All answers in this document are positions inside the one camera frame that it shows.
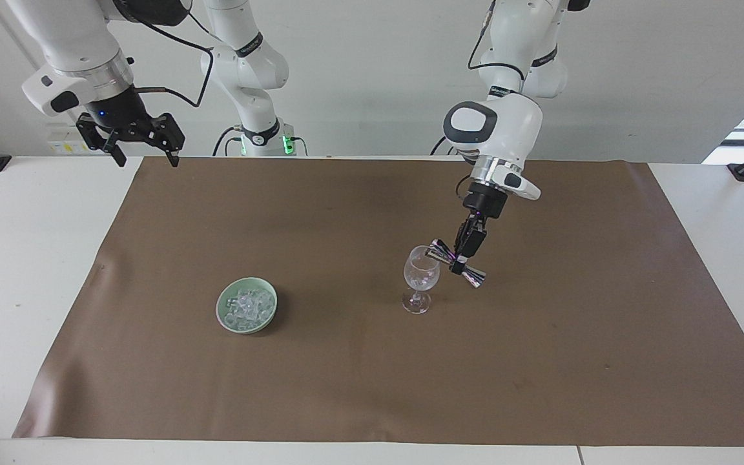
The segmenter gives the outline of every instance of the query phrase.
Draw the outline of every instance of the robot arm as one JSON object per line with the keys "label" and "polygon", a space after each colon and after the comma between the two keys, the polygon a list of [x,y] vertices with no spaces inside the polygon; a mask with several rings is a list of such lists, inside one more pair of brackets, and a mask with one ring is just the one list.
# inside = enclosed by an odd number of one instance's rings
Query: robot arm
{"label": "robot arm", "polygon": [[[287,155],[292,128],[274,113],[267,89],[289,79],[286,59],[257,29],[249,0],[205,0],[212,30],[224,45],[215,47],[212,79],[231,98],[240,115],[246,154]],[[209,65],[203,56],[203,69]]]}
{"label": "robot arm", "polygon": [[[46,64],[23,83],[30,102],[49,116],[88,110],[77,129],[92,150],[109,153],[122,167],[116,142],[141,141],[165,151],[176,167],[185,136],[170,114],[157,118],[133,85],[129,61],[107,30],[109,19],[174,26],[188,15],[190,0],[8,0],[24,29],[39,43]],[[107,133],[104,138],[97,128]]]}
{"label": "robot arm", "polygon": [[508,194],[538,200],[541,191],[522,175],[543,115],[532,97],[552,98],[566,86],[557,59],[558,30],[566,11],[590,0],[493,0],[482,29],[491,26],[492,47],[481,58],[481,79],[490,88],[484,102],[463,102],[449,110],[444,134],[470,157],[473,170],[464,206],[470,210],[455,239],[455,274],[467,269],[487,237],[488,218],[498,218]]}

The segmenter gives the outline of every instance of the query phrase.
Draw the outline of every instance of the white table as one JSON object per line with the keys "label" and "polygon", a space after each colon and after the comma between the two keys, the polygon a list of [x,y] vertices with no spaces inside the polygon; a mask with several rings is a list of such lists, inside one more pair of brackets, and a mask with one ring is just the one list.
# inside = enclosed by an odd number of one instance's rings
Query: white table
{"label": "white table", "polygon": [[[140,162],[17,158],[0,174],[0,462],[744,463],[744,449],[9,439]],[[744,183],[723,167],[652,170],[744,330]]]}

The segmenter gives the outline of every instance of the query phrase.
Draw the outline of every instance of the brown tablecloth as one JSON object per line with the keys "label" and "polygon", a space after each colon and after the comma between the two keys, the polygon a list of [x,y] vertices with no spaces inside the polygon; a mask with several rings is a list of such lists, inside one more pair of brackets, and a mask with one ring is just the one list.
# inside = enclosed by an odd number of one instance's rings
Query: brown tablecloth
{"label": "brown tablecloth", "polygon": [[[467,172],[145,160],[14,436],[744,446],[744,335],[646,165],[531,162],[484,287],[405,312]],[[214,312],[243,276],[280,295],[254,336]]]}

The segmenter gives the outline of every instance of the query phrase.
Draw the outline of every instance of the bowl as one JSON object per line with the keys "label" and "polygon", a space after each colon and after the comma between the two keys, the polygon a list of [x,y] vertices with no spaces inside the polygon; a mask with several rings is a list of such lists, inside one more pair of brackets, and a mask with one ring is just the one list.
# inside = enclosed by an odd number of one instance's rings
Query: bowl
{"label": "bowl", "polygon": [[[225,303],[227,303],[230,298],[236,298],[237,291],[240,291],[241,289],[263,289],[263,291],[268,291],[269,294],[274,297],[274,306],[272,306],[271,312],[269,312],[269,317],[265,320],[258,320],[254,327],[236,330],[231,329],[231,327],[225,325],[223,318],[225,317],[225,315],[228,314],[228,307],[225,306]],[[218,304],[216,304],[216,317],[218,317],[218,322],[220,323],[220,325],[225,329],[230,330],[232,333],[237,333],[237,335],[253,335],[253,333],[257,333],[259,330],[263,329],[264,327],[268,326],[269,323],[271,323],[272,318],[274,318],[274,312],[276,310],[277,292],[274,290],[274,286],[269,284],[267,280],[262,280],[256,277],[248,277],[241,280],[236,280],[235,282],[228,285],[227,288],[222,291],[222,293],[220,293]]]}

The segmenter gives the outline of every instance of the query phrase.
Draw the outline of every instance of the white wall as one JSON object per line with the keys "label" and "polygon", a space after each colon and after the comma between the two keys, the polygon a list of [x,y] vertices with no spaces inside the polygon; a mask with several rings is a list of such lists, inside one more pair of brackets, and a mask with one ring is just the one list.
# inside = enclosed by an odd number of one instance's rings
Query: white wall
{"label": "white wall", "polygon": [[[195,3],[206,21],[202,1]],[[320,155],[426,153],[442,135],[449,108],[485,95],[465,64],[487,0],[252,4],[263,34],[292,70],[287,87],[272,92],[278,114]],[[41,54],[4,0],[0,15],[38,63]],[[136,58],[139,85],[196,96],[197,50],[139,25],[110,27]],[[213,42],[190,21],[174,32]],[[700,162],[744,117],[744,0],[594,0],[569,15],[563,32],[571,82],[565,94],[542,104],[545,127],[535,158]],[[47,119],[32,112],[19,90],[30,62],[17,59],[19,47],[8,40],[0,24],[0,139],[9,151],[44,153]],[[238,121],[216,88],[201,109],[161,95],[145,102],[151,114],[173,112],[188,138],[183,155],[207,155],[219,132]]]}

